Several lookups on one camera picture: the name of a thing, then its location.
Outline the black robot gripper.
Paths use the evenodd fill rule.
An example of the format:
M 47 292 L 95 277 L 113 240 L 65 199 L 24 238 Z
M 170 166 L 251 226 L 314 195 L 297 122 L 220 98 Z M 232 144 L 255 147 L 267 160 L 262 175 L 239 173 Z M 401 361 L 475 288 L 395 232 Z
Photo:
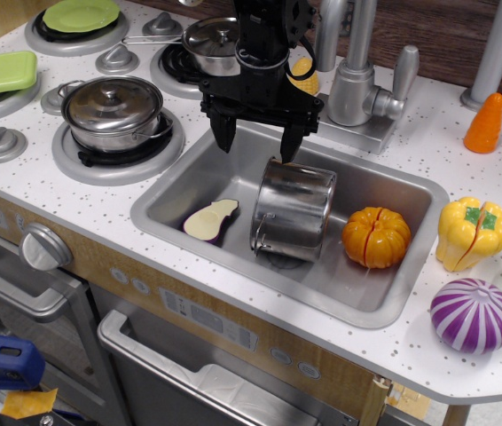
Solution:
M 237 120 L 283 127 L 281 162 L 291 162 L 299 150 L 303 134 L 318 131 L 320 99 L 301 91 L 287 77 L 290 51 L 284 49 L 272 59 L 267 52 L 252 55 L 236 49 L 240 73 L 229 77 L 205 77 L 199 83 L 201 110 L 210 119 L 219 148 L 229 153 Z

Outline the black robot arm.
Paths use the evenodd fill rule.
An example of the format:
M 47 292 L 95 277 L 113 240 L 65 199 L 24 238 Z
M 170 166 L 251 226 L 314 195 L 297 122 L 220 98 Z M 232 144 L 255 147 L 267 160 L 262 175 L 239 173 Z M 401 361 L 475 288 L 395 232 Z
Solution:
M 318 131 L 324 103 L 297 88 L 317 68 L 305 33 L 316 10 L 306 1 L 235 1 L 239 40 L 238 75 L 200 81 L 201 111 L 210 120 L 217 145 L 231 150 L 238 119 L 284 129 L 281 161 L 291 162 L 302 139 Z

